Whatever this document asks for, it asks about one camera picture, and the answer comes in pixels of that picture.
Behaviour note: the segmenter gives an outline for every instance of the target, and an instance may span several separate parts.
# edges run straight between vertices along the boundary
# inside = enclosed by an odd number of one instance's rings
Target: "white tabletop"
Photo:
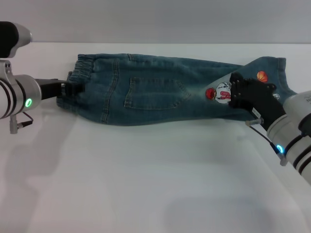
[[[33,43],[13,73],[65,79],[79,53],[286,57],[290,88],[311,89],[311,45]],[[311,187],[243,122],[107,126],[55,99],[29,114],[34,124],[16,135],[0,121],[1,233],[311,232]]]

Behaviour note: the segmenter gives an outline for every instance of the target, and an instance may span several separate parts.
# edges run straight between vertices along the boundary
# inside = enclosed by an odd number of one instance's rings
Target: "back pocket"
[[[171,109],[189,96],[183,84],[175,79],[131,78],[124,106],[144,110]]]

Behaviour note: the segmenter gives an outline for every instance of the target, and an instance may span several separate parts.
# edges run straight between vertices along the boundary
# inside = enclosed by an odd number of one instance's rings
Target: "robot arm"
[[[267,131],[281,164],[290,162],[311,184],[311,91],[289,97],[282,106],[273,97],[276,87],[271,83],[244,79],[239,73],[233,73],[230,82],[229,106],[247,110]]]
[[[30,31],[17,23],[0,22],[0,32],[0,58],[14,57],[19,47],[32,40]],[[0,119],[10,117],[11,133],[17,133],[19,128],[33,122],[18,123],[18,113],[34,109],[42,100],[60,95],[74,96],[82,91],[82,84],[13,75],[10,61],[0,60]]]

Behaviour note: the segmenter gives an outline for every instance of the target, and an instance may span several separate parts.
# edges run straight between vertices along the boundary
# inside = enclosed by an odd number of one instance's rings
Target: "black stripe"
[[[303,152],[301,152],[301,154],[295,159],[295,161],[293,162],[293,166],[296,169],[297,164],[299,163],[299,161],[305,157],[306,154],[308,154],[311,151],[311,146],[308,146]]]
[[[25,92],[24,87],[20,84],[20,82],[18,80],[15,80],[15,81],[18,83],[18,85],[19,85],[19,87],[23,93],[23,104],[21,106],[21,109],[17,112],[17,113],[20,113],[24,109],[24,104],[26,102],[26,92]]]
[[[299,174],[300,174],[300,175],[301,175],[303,169],[305,169],[305,167],[306,167],[310,162],[311,162],[311,156],[310,156],[308,159],[306,159],[306,160],[302,163],[302,165],[300,166],[300,168],[299,168]]]
[[[300,123],[299,123],[299,125],[298,125],[298,129],[299,129],[300,131],[302,131],[303,125],[306,123],[306,121],[308,121],[308,119],[309,119],[310,116],[311,116],[311,113],[309,113],[308,115],[306,115],[306,116],[300,121]]]
[[[17,27],[11,22],[0,22],[0,57],[10,56],[12,48],[18,43],[19,33]]]
[[[13,107],[12,107],[12,110],[11,110],[11,112],[10,112],[9,114],[7,114],[7,115],[4,116],[4,117],[8,117],[8,116],[10,116],[10,115],[13,113],[13,111],[15,110],[15,107],[16,107],[16,94],[15,94],[15,91],[14,91],[13,87],[11,86],[11,84],[10,84],[8,81],[6,81],[5,79],[2,79],[2,78],[0,78],[0,80],[1,80],[2,82],[4,82],[4,83],[9,87],[9,89],[10,89],[10,91],[11,91],[11,93],[12,93],[12,97],[13,97]]]
[[[0,118],[4,118],[5,115],[8,114],[8,111],[10,110],[10,107],[11,107],[11,98],[10,98],[10,93],[8,91],[8,89],[5,87],[5,85],[0,81],[0,86],[2,86],[2,88],[4,89],[4,92],[8,98],[8,107],[6,108],[6,111],[5,111],[5,114]]]
[[[289,151],[289,149],[296,143],[298,142],[300,139],[302,138],[301,135],[298,135],[297,137],[295,137],[285,148],[284,150],[284,156],[286,157],[287,152]]]

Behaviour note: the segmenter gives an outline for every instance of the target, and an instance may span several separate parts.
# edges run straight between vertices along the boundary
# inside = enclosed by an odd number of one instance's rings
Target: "blue denim jeans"
[[[285,58],[261,57],[245,65],[138,54],[79,55],[68,81],[85,92],[58,97],[57,105],[91,121],[143,125],[187,119],[252,119],[228,106],[230,73],[274,83],[283,103],[295,94],[285,75]]]

